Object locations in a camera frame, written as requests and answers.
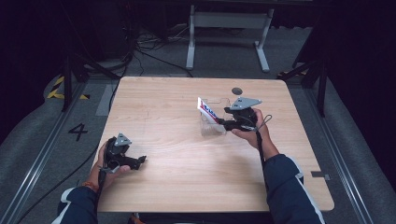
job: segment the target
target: wood grain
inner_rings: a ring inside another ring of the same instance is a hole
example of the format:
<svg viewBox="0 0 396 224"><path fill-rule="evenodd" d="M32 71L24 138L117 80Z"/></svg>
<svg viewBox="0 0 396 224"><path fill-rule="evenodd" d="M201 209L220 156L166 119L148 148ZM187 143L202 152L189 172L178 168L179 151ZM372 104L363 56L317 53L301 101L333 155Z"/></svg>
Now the wood grain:
<svg viewBox="0 0 396 224"><path fill-rule="evenodd" d="M140 170L119 177L100 200L107 212L268 211L259 153L232 133L201 135L197 98L237 96L262 100L259 108L279 151L301 166L304 184L320 210L333 209L289 90L281 80L124 77L111 108L101 145L124 133L129 157L147 155Z"/></svg>

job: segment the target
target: dark blue sleeve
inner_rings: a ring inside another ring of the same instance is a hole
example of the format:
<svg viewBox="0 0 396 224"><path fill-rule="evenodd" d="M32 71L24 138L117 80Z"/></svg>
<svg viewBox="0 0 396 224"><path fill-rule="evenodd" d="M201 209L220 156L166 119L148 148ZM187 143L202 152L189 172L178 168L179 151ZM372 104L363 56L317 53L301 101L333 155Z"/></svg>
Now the dark blue sleeve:
<svg viewBox="0 0 396 224"><path fill-rule="evenodd" d="M325 223L302 183L303 173L283 154L264 163L267 203L278 223Z"/></svg>
<svg viewBox="0 0 396 224"><path fill-rule="evenodd" d="M96 193L86 187L68 189L58 205L58 217L52 224L98 223L95 213Z"/></svg>

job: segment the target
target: hand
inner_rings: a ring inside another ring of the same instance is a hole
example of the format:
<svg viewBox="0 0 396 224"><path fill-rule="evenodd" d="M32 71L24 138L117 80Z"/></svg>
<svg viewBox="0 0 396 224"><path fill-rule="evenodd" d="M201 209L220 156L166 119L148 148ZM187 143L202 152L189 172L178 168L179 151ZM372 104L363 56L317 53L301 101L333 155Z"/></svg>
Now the hand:
<svg viewBox="0 0 396 224"><path fill-rule="evenodd" d="M260 109L253 108L253 110L257 116L256 127L259 128L259 133L262 136L263 156L266 160L268 160L271 157L279 154L279 152L270 138L270 133L268 131L268 127L264 123L264 118L262 117L262 112L260 111ZM247 140L251 146L259 149L258 143L257 143L257 135L255 132L243 132L239 129L232 129L231 132L233 134L235 134L236 136Z"/></svg>
<svg viewBox="0 0 396 224"><path fill-rule="evenodd" d="M98 160L93 165L93 167L91 169L90 176L87 179L87 181L92 182L95 186L99 186L99 184L98 184L99 169L100 169L100 167L103 166L103 157L105 154L106 145L107 145L107 142L105 142L99 149ZM120 167L120 169L115 174L107 174L103 189L106 189L107 187L109 187L119 175L121 175L125 172L128 172L130 170L131 170L131 167L129 167L129 165L123 165Z"/></svg>
<svg viewBox="0 0 396 224"><path fill-rule="evenodd" d="M260 111L260 109L256 109L256 108L252 108L252 109L257 117L256 127L259 128L262 125L262 123L264 122L264 119L262 117L262 112ZM255 148L259 148L257 145L257 135L255 132L244 132L239 129L232 129L231 132L233 134L235 134L236 136L247 140L251 146L253 146ZM260 127L259 132L260 133L268 133L267 125L264 124L262 127Z"/></svg>

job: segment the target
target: metal stand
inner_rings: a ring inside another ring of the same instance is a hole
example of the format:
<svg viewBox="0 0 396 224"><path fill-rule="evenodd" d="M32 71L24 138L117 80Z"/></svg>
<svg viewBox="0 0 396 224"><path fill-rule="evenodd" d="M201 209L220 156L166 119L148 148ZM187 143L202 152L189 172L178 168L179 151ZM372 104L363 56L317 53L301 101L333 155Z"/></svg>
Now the metal stand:
<svg viewBox="0 0 396 224"><path fill-rule="evenodd" d="M256 41L255 49L259 56L262 71L267 73L270 71L267 59L265 58L264 46L273 18L274 10L269 9L268 13L249 14L249 13L220 13L220 12L195 12L194 6L191 6L190 13L190 43L187 52L186 68L192 69L194 65L195 52L195 27L226 27L226 28L246 28L246 29L262 29L262 38Z"/></svg>

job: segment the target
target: floor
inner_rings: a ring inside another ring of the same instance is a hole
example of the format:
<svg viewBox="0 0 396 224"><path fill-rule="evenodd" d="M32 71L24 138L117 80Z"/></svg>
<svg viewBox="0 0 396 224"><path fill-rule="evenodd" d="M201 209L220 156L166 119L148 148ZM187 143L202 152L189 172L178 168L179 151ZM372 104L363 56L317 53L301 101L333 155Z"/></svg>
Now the floor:
<svg viewBox="0 0 396 224"><path fill-rule="evenodd" d="M181 25L170 32L172 38L165 44L155 42L155 36L149 33L141 35L140 51L134 51L127 69L113 72L147 77L275 79L278 73L292 69L311 31L309 28L270 29L264 52L271 71L263 73L252 47L260 33L224 29L197 32L194 69L187 71L184 66L188 34L184 28ZM109 60L100 64L110 66L118 62ZM22 120L0 146L1 223L16 223L21 218L21 223L50 223L56 218L62 192L81 184L91 169L92 153L106 125L118 82L102 74L91 74L86 83L74 81L75 100L67 111L61 112L64 101L47 98L58 78L59 75L54 74L54 79L43 90L46 103ZM328 177L335 207L323 213L326 222L396 223L395 192L331 81L327 82L325 118L318 115L315 106L317 85L306 90L300 81L301 77L294 77L287 84L320 168ZM81 94L89 95L89 99L78 99ZM88 132L78 138L78 134L70 132L73 129ZM99 220L100 223L126 223L128 216L100 213Z"/></svg>

